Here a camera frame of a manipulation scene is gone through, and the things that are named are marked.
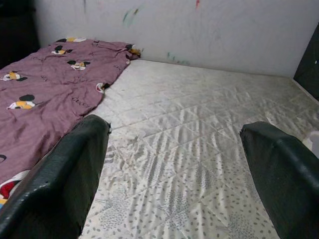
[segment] white wall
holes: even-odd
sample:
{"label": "white wall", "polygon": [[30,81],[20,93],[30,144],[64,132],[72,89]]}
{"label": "white wall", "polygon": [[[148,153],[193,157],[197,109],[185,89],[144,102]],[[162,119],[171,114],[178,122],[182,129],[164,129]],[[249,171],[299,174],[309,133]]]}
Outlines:
{"label": "white wall", "polygon": [[319,0],[35,0],[35,7],[42,46],[85,36],[135,43],[146,60],[289,77],[319,22]]}

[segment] black furniture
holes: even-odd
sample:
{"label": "black furniture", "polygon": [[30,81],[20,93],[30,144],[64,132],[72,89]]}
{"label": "black furniture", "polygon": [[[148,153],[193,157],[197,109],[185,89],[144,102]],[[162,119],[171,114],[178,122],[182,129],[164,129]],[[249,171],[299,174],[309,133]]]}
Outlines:
{"label": "black furniture", "polygon": [[28,0],[0,0],[0,69],[39,49]]}
{"label": "black furniture", "polygon": [[30,171],[0,210],[0,239],[76,239],[96,193],[110,126],[87,116]]}
{"label": "black furniture", "polygon": [[301,59],[294,80],[319,100],[319,25]]}
{"label": "black furniture", "polygon": [[281,239],[319,238],[319,159],[265,122],[240,132],[256,189]]}

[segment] quilted pattern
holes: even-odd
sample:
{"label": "quilted pattern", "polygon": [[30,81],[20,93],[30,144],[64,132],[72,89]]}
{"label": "quilted pattern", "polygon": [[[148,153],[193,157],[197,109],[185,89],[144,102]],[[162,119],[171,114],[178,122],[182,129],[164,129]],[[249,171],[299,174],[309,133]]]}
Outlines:
{"label": "quilted pattern", "polygon": [[239,130],[303,139],[317,110],[289,79],[132,62],[92,112],[113,132],[81,238],[277,239]]}

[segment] bedsheet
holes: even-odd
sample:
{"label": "bedsheet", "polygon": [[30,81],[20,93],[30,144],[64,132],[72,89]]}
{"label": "bedsheet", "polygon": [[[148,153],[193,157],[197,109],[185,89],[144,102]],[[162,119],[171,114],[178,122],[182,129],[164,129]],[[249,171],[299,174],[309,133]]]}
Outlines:
{"label": "bedsheet", "polygon": [[0,70],[0,199],[101,101],[132,46],[65,38]]}
{"label": "bedsheet", "polygon": [[132,62],[92,112],[113,131],[80,238],[277,239],[239,131],[303,139],[318,109],[290,79]]}

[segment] wrinkled blanket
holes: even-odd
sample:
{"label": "wrinkled blanket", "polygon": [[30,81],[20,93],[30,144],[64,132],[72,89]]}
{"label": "wrinkled blanket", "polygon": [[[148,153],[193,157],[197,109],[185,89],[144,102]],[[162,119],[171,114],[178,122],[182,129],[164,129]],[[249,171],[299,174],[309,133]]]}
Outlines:
{"label": "wrinkled blanket", "polygon": [[0,199],[136,59],[132,46],[61,39],[0,70]]}

